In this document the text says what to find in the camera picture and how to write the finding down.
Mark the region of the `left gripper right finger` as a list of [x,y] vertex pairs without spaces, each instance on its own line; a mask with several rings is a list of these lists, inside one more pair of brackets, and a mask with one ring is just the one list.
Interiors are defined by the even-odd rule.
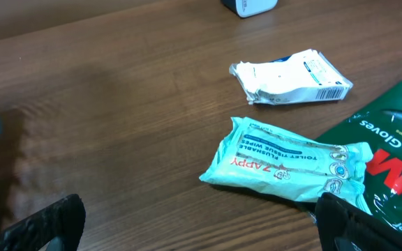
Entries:
[[318,199],[315,219],[323,251],[402,251],[402,233],[332,193]]

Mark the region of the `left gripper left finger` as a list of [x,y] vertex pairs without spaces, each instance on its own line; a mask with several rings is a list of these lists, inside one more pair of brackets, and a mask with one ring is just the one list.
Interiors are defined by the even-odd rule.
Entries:
[[5,229],[0,251],[72,250],[83,235],[86,211],[82,199],[71,194]]

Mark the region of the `green 3M gloves packet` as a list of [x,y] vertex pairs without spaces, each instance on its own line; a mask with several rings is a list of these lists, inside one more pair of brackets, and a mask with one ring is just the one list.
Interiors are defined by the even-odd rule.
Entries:
[[317,140],[369,144],[364,198],[375,218],[402,234],[402,81]]

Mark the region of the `teal white wipes packet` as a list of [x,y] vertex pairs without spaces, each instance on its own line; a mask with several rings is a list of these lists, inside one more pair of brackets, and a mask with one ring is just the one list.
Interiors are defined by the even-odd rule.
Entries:
[[234,117],[232,131],[200,180],[305,203],[316,203],[330,192],[370,213],[364,178],[372,159],[366,142],[323,144],[248,117]]

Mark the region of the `white paper sachet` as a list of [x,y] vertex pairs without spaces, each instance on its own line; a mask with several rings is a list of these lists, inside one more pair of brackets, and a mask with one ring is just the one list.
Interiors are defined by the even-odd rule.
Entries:
[[342,100],[353,87],[322,52],[312,49],[266,63],[241,61],[229,72],[251,105]]

